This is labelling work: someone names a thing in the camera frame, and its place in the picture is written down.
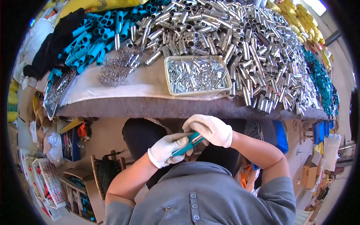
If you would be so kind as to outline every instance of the black cloth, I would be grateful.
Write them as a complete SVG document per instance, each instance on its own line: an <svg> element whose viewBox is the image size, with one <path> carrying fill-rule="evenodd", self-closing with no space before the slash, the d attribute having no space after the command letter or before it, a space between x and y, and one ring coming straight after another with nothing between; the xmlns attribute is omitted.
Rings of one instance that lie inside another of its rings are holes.
<svg viewBox="0 0 360 225"><path fill-rule="evenodd" d="M233 130L243 133L246 120L242 119L223 119L226 124L232 126ZM148 148L152 147L158 140L166 136L166 129L144 118L130 118L122 129L124 141L134 160L143 156ZM197 161L212 162L228 169L232 175L236 173L235 167L239 157L239 152L233 148L224 148L210 144L205 147L199 155ZM150 189L159 179L177 164L159 169L146 183Z"/></svg>
<svg viewBox="0 0 360 225"><path fill-rule="evenodd" d="M62 67L64 63L58 60L58 55L74 40L72 32L80 26L84 18L85 10L83 8L61 18L54 32L48 34L41 44L31 65L24 67L24 76L41 80L52 68Z"/></svg>

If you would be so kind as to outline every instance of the white cloth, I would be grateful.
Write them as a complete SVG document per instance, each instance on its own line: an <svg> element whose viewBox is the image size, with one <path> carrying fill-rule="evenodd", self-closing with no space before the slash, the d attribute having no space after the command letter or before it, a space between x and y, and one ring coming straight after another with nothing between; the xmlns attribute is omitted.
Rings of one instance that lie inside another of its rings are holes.
<svg viewBox="0 0 360 225"><path fill-rule="evenodd" d="M151 162L159 169L170 164L181 162L185 158L185 154L173 157L171 157L171 154L176 150L184 148L189 143L188 135L190 134L177 133L166 135L158 140L148 149Z"/></svg>
<svg viewBox="0 0 360 225"><path fill-rule="evenodd" d="M185 121L183 130L197 131L211 144L224 148L230 147L233 140L232 127L214 116L195 114Z"/></svg>

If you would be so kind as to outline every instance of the blue tool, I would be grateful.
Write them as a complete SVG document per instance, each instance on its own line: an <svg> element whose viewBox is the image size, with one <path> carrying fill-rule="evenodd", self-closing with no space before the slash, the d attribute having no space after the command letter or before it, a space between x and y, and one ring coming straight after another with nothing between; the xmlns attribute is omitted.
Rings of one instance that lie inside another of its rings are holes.
<svg viewBox="0 0 360 225"><path fill-rule="evenodd" d="M188 136L189 143L187 146L185 146L182 149L176 150L172 152L171 156L179 156L184 154L186 151L192 149L195 145L199 144L202 140L204 140L204 137L199 134L199 132L195 132L192 135Z"/></svg>

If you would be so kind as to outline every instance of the gray shirt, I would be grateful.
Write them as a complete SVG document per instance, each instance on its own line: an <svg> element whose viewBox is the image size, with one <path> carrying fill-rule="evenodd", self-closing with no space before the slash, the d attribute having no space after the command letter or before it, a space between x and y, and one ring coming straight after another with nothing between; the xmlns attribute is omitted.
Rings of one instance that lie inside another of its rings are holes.
<svg viewBox="0 0 360 225"><path fill-rule="evenodd" d="M290 178L271 180L255 197L227 169L209 162L176 165L141 203L123 199L105 212L107 225L294 224L296 217Z"/></svg>

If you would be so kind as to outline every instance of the white glove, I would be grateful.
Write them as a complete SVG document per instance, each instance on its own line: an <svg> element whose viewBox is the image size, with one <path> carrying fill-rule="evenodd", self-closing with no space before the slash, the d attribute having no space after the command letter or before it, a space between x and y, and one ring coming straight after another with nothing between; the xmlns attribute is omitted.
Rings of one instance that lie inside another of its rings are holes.
<svg viewBox="0 0 360 225"><path fill-rule="evenodd" d="M191 133L177 133L166 135L158 140L151 148L148 149L148 155L151 162L157 168L163 168L170 164L181 162L185 158L185 153L180 156L171 157L172 152L184 148L189 143ZM191 155L193 150L189 150L186 154Z"/></svg>
<svg viewBox="0 0 360 225"><path fill-rule="evenodd" d="M184 132L199 132L211 144L228 148L233 140L233 129L214 116L192 115L183 125Z"/></svg>

